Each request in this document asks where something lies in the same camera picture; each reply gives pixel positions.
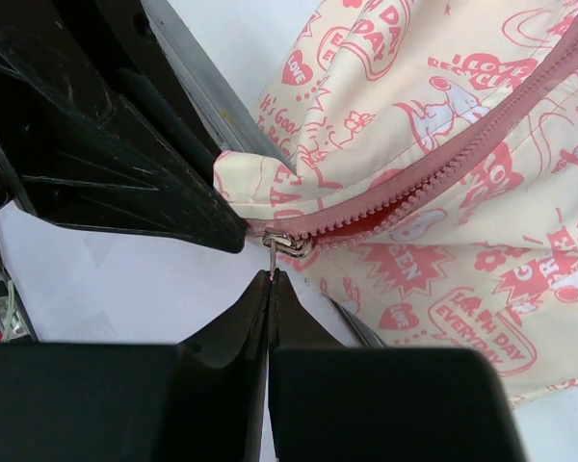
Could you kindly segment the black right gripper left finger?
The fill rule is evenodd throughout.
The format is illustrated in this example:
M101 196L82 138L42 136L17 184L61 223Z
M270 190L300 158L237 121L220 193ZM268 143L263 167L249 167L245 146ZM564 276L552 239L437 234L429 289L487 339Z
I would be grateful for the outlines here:
M264 414L270 274L182 342L177 438L187 461L257 461Z

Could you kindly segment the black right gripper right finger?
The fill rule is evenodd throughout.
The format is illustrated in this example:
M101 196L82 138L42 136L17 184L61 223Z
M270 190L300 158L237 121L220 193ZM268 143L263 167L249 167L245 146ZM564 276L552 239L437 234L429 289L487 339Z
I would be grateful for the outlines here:
M288 274L280 269L271 280L268 343L271 349L342 347L301 305Z

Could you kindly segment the silver zipper slider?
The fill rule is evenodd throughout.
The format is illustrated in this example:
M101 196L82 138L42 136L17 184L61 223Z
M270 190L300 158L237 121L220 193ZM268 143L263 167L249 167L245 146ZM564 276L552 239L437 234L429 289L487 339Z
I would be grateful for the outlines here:
M269 275L271 280L274 279L276 274L276 256L278 254L292 258L303 258L313 248L311 238L295 238L274 229L266 229L261 241L269 249Z

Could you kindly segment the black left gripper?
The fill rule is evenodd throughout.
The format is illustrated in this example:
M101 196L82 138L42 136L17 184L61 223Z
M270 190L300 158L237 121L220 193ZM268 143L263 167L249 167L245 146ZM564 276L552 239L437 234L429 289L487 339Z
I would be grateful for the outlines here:
M237 253L219 155L140 1L0 1L0 206Z

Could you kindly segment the pink and cream printed jacket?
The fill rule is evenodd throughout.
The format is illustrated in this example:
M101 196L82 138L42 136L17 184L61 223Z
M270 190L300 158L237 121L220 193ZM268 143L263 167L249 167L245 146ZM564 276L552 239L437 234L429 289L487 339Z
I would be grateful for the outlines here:
M578 1L325 1L224 152L253 236L393 347L472 347L512 405L578 387Z

